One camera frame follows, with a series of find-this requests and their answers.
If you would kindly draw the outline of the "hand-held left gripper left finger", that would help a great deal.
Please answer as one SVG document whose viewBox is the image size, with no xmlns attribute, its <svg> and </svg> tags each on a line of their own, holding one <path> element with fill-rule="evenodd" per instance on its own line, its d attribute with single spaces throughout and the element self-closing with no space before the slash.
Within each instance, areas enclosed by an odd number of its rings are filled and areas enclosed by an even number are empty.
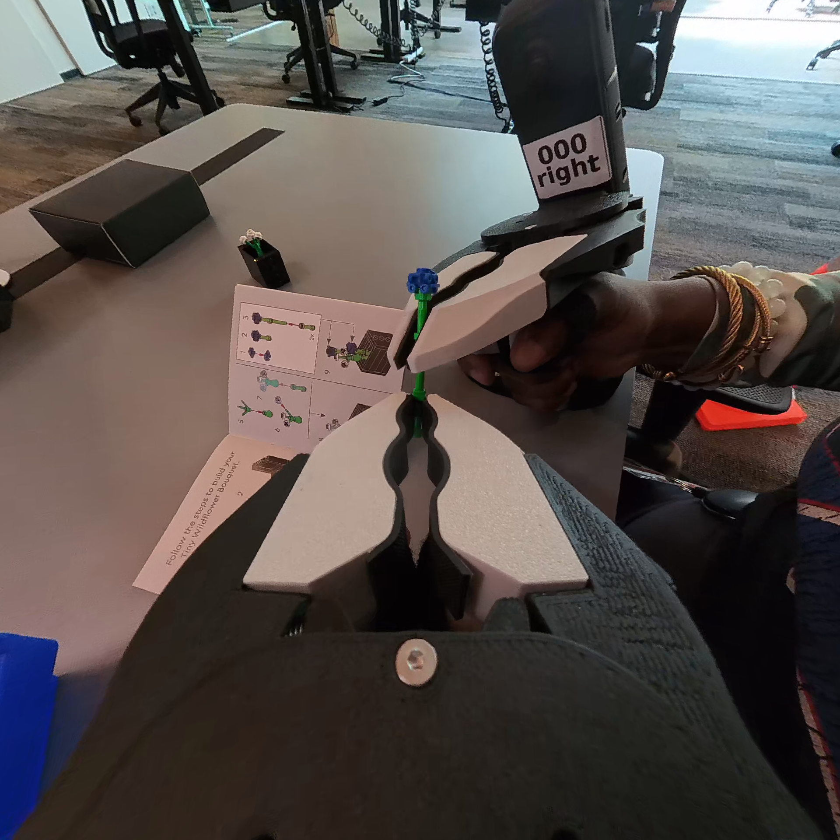
<svg viewBox="0 0 840 840">
<path fill-rule="evenodd" d="M 258 592 L 336 602 L 345 615 L 374 615 L 367 562 L 397 533 L 399 479 L 388 448 L 404 438 L 408 394 L 387 396 L 313 449 L 244 576 Z"/>
</svg>

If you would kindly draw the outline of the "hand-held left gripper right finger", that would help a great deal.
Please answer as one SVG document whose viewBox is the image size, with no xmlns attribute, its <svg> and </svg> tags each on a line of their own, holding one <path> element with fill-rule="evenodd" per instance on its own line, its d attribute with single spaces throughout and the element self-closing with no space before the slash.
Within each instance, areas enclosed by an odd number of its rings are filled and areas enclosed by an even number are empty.
<svg viewBox="0 0 840 840">
<path fill-rule="evenodd" d="M 473 574 L 467 614 L 487 615 L 504 597 L 584 589 L 589 575 L 520 447 L 439 395 L 427 403 L 449 466 L 437 528 Z"/>
</svg>

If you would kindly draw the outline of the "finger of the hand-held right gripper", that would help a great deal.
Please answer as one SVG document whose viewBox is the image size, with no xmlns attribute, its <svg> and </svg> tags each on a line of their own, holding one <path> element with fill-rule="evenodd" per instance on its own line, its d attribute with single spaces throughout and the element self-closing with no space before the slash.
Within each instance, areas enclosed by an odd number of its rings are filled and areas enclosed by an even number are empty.
<svg viewBox="0 0 840 840">
<path fill-rule="evenodd" d="M 548 308 L 541 271 L 585 239 L 578 234 L 517 248 L 498 268 L 434 308 L 423 330 L 425 371 L 475 354 L 538 320 Z"/>
<path fill-rule="evenodd" d="M 459 257 L 451 265 L 435 270 L 438 275 L 439 289 L 432 299 L 432 310 L 443 302 L 454 298 L 466 289 L 469 283 L 484 277 L 501 265 L 499 253 L 474 253 Z M 406 362 L 411 353 L 413 334 L 416 326 L 417 304 L 408 292 L 408 302 L 401 313 L 401 319 L 392 335 L 392 361 Z"/>
</svg>

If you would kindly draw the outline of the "green toy rod brick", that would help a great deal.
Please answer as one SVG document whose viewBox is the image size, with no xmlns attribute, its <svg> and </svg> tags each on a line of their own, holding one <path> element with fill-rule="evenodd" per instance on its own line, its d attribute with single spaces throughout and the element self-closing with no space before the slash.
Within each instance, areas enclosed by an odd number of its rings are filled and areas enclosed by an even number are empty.
<svg viewBox="0 0 840 840">
<path fill-rule="evenodd" d="M 427 393 L 425 386 L 425 361 L 422 360 L 425 351 L 424 327 L 432 309 L 430 301 L 416 301 L 416 326 L 413 334 L 412 350 L 408 357 L 408 366 L 415 372 L 415 382 L 412 391 L 413 398 L 413 437 L 421 438 L 424 435 L 424 410 Z"/>
</svg>

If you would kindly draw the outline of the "white instruction booklet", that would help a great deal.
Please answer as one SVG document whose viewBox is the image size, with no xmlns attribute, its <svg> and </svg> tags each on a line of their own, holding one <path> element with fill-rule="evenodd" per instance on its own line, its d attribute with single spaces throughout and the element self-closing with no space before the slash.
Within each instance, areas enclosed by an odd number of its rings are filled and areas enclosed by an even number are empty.
<svg viewBox="0 0 840 840">
<path fill-rule="evenodd" d="M 133 587 L 155 595 L 209 535 L 295 456 L 403 388 L 388 357 L 403 310 L 237 286 L 228 434 Z"/>
</svg>

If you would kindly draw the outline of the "black square frame brick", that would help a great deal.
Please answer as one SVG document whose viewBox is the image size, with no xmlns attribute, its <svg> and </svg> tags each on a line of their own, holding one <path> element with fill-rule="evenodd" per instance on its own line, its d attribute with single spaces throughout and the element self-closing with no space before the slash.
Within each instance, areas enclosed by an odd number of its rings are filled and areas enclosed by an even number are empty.
<svg viewBox="0 0 840 840">
<path fill-rule="evenodd" d="M 281 253 L 267 241 L 264 240 L 265 255 L 262 259 L 255 259 L 247 246 L 239 245 L 238 251 L 248 268 L 248 273 L 262 287 L 280 289 L 291 283 Z"/>
</svg>

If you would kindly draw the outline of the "matte black box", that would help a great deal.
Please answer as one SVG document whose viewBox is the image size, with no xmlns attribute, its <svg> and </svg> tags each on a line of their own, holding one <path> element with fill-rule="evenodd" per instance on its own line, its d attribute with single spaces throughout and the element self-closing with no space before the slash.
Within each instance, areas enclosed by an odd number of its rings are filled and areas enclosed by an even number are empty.
<svg viewBox="0 0 840 840">
<path fill-rule="evenodd" d="M 64 250 L 136 268 L 209 217 L 189 171 L 120 161 L 29 208 Z"/>
</svg>

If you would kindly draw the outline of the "blue plastic bin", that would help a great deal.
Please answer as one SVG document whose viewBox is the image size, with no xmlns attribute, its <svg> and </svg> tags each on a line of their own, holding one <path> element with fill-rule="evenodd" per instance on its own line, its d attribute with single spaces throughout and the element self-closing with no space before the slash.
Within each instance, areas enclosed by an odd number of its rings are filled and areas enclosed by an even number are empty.
<svg viewBox="0 0 840 840">
<path fill-rule="evenodd" d="M 53 639 L 1 634 L 1 838 L 39 798 L 58 678 Z"/>
</svg>

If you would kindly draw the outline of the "person's right forearm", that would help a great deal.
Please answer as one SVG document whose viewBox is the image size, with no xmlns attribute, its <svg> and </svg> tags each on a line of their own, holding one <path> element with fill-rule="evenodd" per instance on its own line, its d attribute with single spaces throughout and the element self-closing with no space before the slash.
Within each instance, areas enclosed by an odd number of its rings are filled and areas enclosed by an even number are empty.
<svg viewBox="0 0 840 840">
<path fill-rule="evenodd" d="M 773 316 L 773 337 L 753 379 L 838 392 L 839 272 L 806 275 L 772 269 L 759 285 L 765 297 L 771 280 L 779 281 L 781 289 L 769 302 L 782 302 L 784 311 Z"/>
</svg>

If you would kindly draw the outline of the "grey desk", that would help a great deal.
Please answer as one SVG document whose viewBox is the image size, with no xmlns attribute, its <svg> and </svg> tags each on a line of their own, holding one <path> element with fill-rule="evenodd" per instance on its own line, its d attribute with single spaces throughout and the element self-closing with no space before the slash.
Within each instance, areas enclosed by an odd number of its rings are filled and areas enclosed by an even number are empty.
<svg viewBox="0 0 840 840">
<path fill-rule="evenodd" d="M 210 218 L 138 269 L 82 260 L 2 334 L 2 631 L 59 643 L 97 694 L 153 601 L 132 582 L 227 434 L 238 237 L 292 289 L 402 308 L 406 275 L 536 207 L 518 140 L 231 104 L 129 159 L 191 171 L 280 136 L 204 187 Z"/>
</svg>

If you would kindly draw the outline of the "person's right hand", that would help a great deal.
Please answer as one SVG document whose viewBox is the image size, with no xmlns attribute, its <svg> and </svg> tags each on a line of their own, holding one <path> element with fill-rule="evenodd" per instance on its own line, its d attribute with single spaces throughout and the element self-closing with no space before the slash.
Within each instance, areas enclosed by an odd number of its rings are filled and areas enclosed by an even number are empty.
<svg viewBox="0 0 840 840">
<path fill-rule="evenodd" d="M 580 291 L 584 314 L 594 317 L 582 339 L 571 339 L 573 302 L 566 298 L 517 332 L 508 361 L 473 353 L 458 367 L 480 385 L 500 382 L 520 405 L 554 413 L 583 377 L 621 377 L 640 364 L 666 373 L 684 369 L 718 313 L 718 293 L 698 276 L 646 281 L 604 274 Z"/>
</svg>

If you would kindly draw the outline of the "black office chair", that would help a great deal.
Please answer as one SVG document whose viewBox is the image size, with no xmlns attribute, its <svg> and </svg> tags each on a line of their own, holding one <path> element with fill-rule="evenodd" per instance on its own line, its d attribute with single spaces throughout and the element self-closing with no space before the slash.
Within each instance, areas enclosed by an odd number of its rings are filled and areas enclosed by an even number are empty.
<svg viewBox="0 0 840 840">
<path fill-rule="evenodd" d="M 612 32 L 625 109 L 650 110 L 662 97 L 686 1 L 611 1 Z"/>
<path fill-rule="evenodd" d="M 127 2 L 130 19 L 119 21 L 113 1 L 85 1 L 92 32 L 103 54 L 121 68 L 155 70 L 158 82 L 126 109 L 134 127 L 141 126 L 136 112 L 156 102 L 154 124 L 160 135 L 168 133 L 162 120 L 167 109 L 178 110 L 181 100 L 200 107 L 203 114 L 225 105 L 209 87 L 193 47 L 193 36 L 181 23 L 172 2 L 163 2 L 164 19 L 141 17 L 135 2 Z"/>
<path fill-rule="evenodd" d="M 281 79 L 289 83 L 291 69 L 303 61 L 309 90 L 287 99 L 289 107 L 302 107 L 336 112 L 351 112 L 366 103 L 365 97 L 345 96 L 337 89 L 333 55 L 350 58 L 350 68 L 356 70 L 361 61 L 358 52 L 332 45 L 326 14 L 340 2 L 267 1 L 262 2 L 269 20 L 287 20 L 298 32 L 300 46 L 293 50 L 283 66 Z"/>
</svg>

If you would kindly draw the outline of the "orange traffic cone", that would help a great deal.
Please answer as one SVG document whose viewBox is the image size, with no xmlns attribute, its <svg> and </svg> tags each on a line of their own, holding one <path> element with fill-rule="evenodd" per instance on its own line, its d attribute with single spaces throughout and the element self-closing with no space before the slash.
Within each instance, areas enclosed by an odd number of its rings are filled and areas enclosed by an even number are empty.
<svg viewBox="0 0 840 840">
<path fill-rule="evenodd" d="M 803 424 L 807 413 L 792 398 L 791 406 L 781 414 L 759 414 L 706 400 L 695 414 L 700 427 L 707 432 L 783 427 Z"/>
</svg>

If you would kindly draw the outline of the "person's dark clothing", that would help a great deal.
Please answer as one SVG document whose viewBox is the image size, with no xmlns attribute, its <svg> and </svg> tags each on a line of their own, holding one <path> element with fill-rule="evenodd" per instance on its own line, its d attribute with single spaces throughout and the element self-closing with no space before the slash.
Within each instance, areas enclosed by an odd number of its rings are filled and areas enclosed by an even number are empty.
<svg viewBox="0 0 840 840">
<path fill-rule="evenodd" d="M 839 430 L 750 503 L 623 472 L 616 523 L 675 584 L 741 719 L 825 838 L 838 838 Z"/>
</svg>

